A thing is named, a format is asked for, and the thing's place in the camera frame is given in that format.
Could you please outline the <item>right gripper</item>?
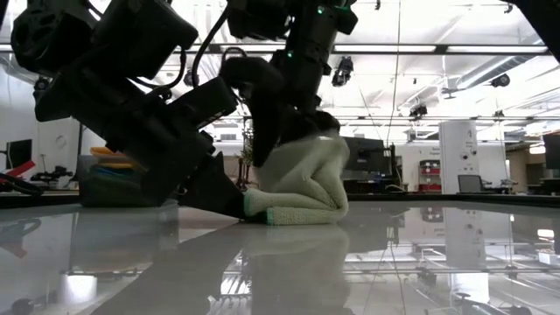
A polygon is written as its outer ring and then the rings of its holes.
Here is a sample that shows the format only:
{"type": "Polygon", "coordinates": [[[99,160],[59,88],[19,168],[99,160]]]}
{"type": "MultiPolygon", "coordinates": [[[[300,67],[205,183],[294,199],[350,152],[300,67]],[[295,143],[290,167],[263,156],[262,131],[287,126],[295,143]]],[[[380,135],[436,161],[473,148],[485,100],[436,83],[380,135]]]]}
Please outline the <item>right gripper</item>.
{"type": "Polygon", "coordinates": [[[353,0],[305,0],[290,4],[290,31],[278,54],[278,69],[285,79],[285,109],[273,94],[253,93],[253,166],[262,167],[281,134],[287,144],[325,132],[340,132],[339,121],[325,111],[315,111],[322,77],[331,71],[330,54],[338,34],[351,34],[357,16],[353,0]]]}

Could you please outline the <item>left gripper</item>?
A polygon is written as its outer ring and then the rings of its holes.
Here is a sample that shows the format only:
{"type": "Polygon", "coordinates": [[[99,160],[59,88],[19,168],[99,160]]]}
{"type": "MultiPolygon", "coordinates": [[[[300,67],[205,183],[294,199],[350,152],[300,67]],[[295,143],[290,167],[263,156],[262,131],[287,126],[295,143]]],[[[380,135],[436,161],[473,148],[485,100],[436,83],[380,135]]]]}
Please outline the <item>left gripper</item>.
{"type": "Polygon", "coordinates": [[[95,48],[66,66],[39,98],[37,119],[78,120],[109,149],[144,168],[142,193],[157,203],[182,186],[181,206],[244,220],[244,194],[203,131],[235,110],[235,97],[223,79],[167,102],[168,87],[143,92],[111,64],[110,53],[107,47],[95,48]]]}

